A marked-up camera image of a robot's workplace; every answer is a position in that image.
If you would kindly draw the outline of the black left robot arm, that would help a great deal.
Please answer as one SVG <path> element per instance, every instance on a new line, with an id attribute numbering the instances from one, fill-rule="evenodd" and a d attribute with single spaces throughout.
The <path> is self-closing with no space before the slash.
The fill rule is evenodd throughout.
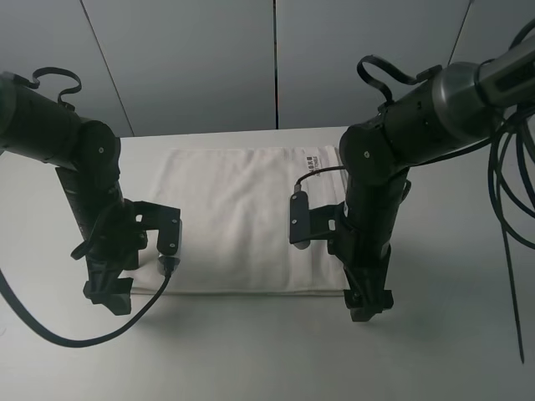
<path id="1" fill-rule="evenodd" d="M 81 118 L 21 77 L 2 74 L 1 147 L 54 165 L 83 237 L 71 257 L 86 261 L 85 297 L 116 316 L 129 314 L 132 281 L 121 274 L 138 267 L 147 238 L 120 188 L 120 139 L 107 124 Z"/>

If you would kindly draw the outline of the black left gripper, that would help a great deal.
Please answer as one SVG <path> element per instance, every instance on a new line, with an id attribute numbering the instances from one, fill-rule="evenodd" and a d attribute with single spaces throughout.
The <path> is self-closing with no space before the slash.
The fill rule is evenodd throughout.
<path id="1" fill-rule="evenodd" d="M 84 296 L 94 305 L 108 307 L 115 316 L 129 315 L 134 279 L 123 273 L 139 267 L 138 251 L 147 245 L 147 235 L 135 219 L 134 203 L 123 200 L 95 206 L 71 200 L 69 205 L 83 238 L 71 257 L 85 259 Z"/>

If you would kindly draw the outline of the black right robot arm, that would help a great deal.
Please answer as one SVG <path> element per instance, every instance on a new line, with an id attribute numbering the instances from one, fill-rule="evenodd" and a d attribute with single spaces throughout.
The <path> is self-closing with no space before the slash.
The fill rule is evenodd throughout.
<path id="1" fill-rule="evenodd" d="M 385 101 L 374 118 L 348 127 L 339 144 L 349 182 L 344 202 L 334 208 L 328 249 L 343 263 L 344 301 L 354 321 L 367 322 L 393 306 L 385 288 L 390 238 L 413 167 L 488 147 L 487 185 L 502 237 L 533 247 L 502 209 L 502 197 L 512 195 L 502 173 L 510 145 L 527 195 L 534 194 L 527 171 L 534 158 L 527 124 L 534 115 L 533 31 L 527 23 L 497 58 L 437 65 L 416 76 L 374 55 L 358 63 L 359 76 Z"/>

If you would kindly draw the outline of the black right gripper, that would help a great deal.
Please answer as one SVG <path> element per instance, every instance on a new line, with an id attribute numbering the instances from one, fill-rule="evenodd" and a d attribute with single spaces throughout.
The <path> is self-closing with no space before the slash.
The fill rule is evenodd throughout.
<path id="1" fill-rule="evenodd" d="M 392 291 L 385 289 L 390 244 L 381 244 L 357 229 L 342 208 L 335 209 L 334 225 L 327 249 L 343 265 L 348 282 L 345 306 L 353 322 L 368 322 L 393 307 Z M 364 288 L 364 301 L 359 288 Z"/>

